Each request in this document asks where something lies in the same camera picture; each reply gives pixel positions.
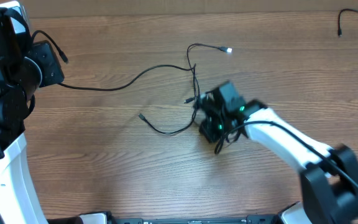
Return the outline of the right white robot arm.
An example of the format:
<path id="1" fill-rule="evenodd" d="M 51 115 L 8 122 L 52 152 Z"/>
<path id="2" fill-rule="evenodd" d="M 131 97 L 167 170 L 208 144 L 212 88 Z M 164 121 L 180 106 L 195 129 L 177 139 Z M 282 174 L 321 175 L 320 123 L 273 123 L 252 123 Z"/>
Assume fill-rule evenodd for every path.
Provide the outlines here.
<path id="1" fill-rule="evenodd" d="M 246 101 L 231 82 L 201 93 L 194 109 L 205 114 L 200 133 L 219 154 L 241 136 L 271 150 L 299 176 L 302 200 L 272 223 L 352 223 L 358 218 L 358 159 L 346 145 L 331 147 L 281 119 L 263 102 Z"/>

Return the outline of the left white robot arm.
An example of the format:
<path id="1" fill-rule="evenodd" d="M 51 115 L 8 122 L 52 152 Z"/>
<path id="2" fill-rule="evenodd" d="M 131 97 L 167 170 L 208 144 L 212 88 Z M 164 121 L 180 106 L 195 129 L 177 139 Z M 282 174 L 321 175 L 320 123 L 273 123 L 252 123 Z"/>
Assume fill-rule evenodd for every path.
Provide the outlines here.
<path id="1" fill-rule="evenodd" d="M 0 4 L 0 223 L 46 223 L 27 163 L 24 121 L 35 91 L 59 84 L 67 56 L 47 37 L 35 41 L 18 1 Z"/>

